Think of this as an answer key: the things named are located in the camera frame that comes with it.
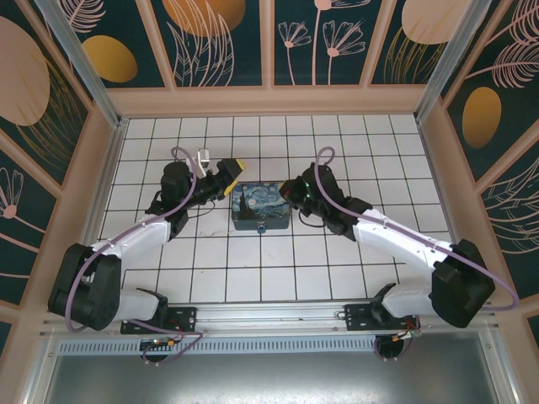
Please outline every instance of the starry night painting box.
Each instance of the starry night painting box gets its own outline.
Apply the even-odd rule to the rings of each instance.
[[[238,183],[232,190],[232,222],[236,230],[286,229],[290,206],[279,194],[282,183]]]

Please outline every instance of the ventilation grille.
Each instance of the ventilation grille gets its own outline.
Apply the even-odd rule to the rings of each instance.
[[[285,354],[307,352],[360,352],[372,351],[374,336],[341,337],[274,337],[274,338],[206,338],[198,342],[187,354]],[[110,341],[64,341],[59,355],[63,356],[107,356],[140,355],[141,342],[147,339]],[[148,355],[174,354],[185,348],[192,340],[174,347],[160,347]]]

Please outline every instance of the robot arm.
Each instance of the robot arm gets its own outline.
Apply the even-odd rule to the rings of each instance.
[[[426,247],[420,240],[433,242],[484,267],[476,246],[467,240],[461,240],[457,245],[436,241],[392,221],[364,200],[345,197],[331,169],[320,166],[323,189],[332,200],[364,217],[377,219],[375,221],[381,224],[337,210],[320,193],[314,169],[312,163],[301,176],[282,185],[280,194],[292,208],[299,209],[305,216],[319,216],[332,233],[378,247],[423,275],[424,282],[415,279],[412,284],[384,286],[371,302],[372,317],[384,325],[394,318],[437,314],[455,327],[466,327],[494,292],[494,282],[441,251]],[[414,235],[414,238],[395,230],[395,227]]]
[[[204,168],[199,153],[196,167],[192,169],[195,173],[198,171],[202,178],[197,179],[189,201],[172,215],[150,221],[178,206],[191,187],[193,174],[185,162],[171,162],[164,168],[161,190],[138,221],[142,226],[127,232],[120,242],[110,245],[88,267],[84,274],[86,279],[77,287],[73,299],[74,321],[97,331],[113,321],[130,319],[150,321],[155,327],[163,327],[168,316],[167,298],[150,290],[122,290],[121,280],[125,270],[144,253],[169,242],[182,231],[189,219],[189,208],[224,199],[244,166],[236,159],[223,159],[217,163],[217,174],[206,172]],[[64,315],[67,297],[77,273],[91,255],[107,244],[109,240],[88,247],[74,244],[67,249],[49,297],[50,311]]]

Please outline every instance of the white tile floor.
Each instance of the white tile floor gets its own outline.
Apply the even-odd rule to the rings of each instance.
[[[346,194],[396,221],[449,240],[424,149],[411,115],[319,115],[131,120],[101,238],[130,226],[159,190],[170,148],[210,149],[242,158],[241,181],[300,175],[315,150],[332,146],[331,168]],[[124,287],[145,287],[172,303],[330,300],[372,297],[418,274],[367,245],[304,226],[293,212],[282,231],[236,231],[229,198],[192,217],[179,236],[125,272]],[[209,205],[192,210],[207,212]],[[309,223],[321,221],[311,216]]]

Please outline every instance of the mounting plate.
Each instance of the mounting plate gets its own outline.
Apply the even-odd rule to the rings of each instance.
[[[170,330],[170,333],[177,332],[177,322],[182,331],[193,332],[196,325],[196,307],[169,307],[168,308],[168,322],[163,326],[164,329]],[[122,322],[120,328],[120,334],[122,335],[140,335],[140,334],[155,334],[155,331],[148,330],[144,327],[139,327],[130,322]]]
[[[348,331],[400,331],[407,328],[403,318],[393,318],[387,325],[380,324],[371,314],[371,304],[344,306],[344,318]]]

